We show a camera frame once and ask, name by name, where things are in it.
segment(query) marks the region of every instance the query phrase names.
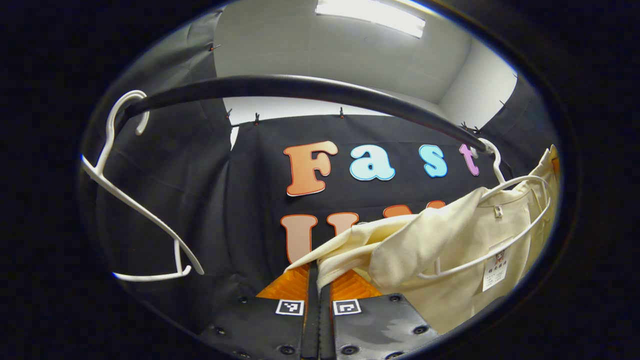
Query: screw hole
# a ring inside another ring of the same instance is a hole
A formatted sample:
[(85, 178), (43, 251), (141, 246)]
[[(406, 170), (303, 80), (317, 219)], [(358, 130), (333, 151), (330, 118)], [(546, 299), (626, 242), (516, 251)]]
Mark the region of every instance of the screw hole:
[(341, 351), (344, 355), (353, 355), (355, 353), (358, 352), (358, 347), (355, 347), (353, 345), (347, 345), (345, 347), (342, 348)]
[(290, 347), (289, 345), (285, 345), (285, 346), (280, 348), (280, 352), (285, 354), (285, 355), (291, 355), (291, 354), (295, 353), (296, 350), (293, 347)]
[(401, 351), (397, 351), (397, 352), (394, 352), (392, 354), (387, 355), (387, 357), (385, 357), (385, 359), (386, 360), (393, 359), (394, 357), (398, 357), (398, 356), (400, 356), (402, 354), (403, 353)]
[(423, 326), (418, 326), (413, 330), (413, 333), (414, 334), (423, 334), (423, 333), (427, 332), (427, 329), (428, 328), (426, 326), (424, 326), (424, 325)]

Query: shirt label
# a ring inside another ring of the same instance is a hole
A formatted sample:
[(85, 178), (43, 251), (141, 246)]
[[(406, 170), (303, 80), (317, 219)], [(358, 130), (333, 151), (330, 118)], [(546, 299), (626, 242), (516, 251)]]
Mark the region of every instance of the shirt label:
[[(510, 236), (509, 238), (500, 241), (499, 243), (490, 247), (489, 252), (492, 252), (494, 249), (502, 246), (506, 241), (509, 241), (512, 238), (513, 236)], [(508, 257), (509, 248), (506, 248), (485, 261), (482, 286), (483, 292), (491, 288), (493, 285), (496, 285), (498, 282), (501, 282), (505, 278), (505, 276), (507, 275)]]

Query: fluorescent light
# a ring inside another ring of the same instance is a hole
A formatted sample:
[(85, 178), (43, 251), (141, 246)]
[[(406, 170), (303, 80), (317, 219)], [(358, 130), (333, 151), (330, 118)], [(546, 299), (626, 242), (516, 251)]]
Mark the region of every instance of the fluorescent light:
[(365, 20), (417, 38), (424, 29), (424, 20), (419, 17), (373, 0), (318, 0), (316, 14)]

